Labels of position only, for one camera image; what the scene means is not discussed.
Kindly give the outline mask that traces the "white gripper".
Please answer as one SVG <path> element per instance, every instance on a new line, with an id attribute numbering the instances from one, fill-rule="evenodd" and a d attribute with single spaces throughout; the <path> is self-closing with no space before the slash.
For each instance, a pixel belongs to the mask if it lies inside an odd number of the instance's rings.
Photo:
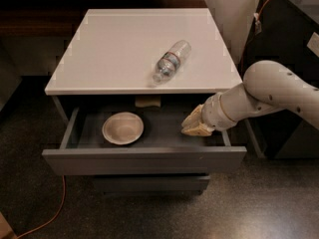
<path id="1" fill-rule="evenodd" d="M 237 125 L 222 109 L 221 93 L 198 105 L 181 123 L 181 132 L 189 136 L 211 136 L 212 130 L 224 131 Z"/>

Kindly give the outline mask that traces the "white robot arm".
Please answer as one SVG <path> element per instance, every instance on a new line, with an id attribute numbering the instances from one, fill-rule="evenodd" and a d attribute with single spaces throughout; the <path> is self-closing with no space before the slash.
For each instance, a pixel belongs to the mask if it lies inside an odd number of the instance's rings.
<path id="1" fill-rule="evenodd" d="M 319 90 L 283 65 L 259 61 L 244 73 L 240 84 L 216 93 L 182 122 L 181 132 L 210 136 L 241 120 L 289 110 L 319 128 Z"/>

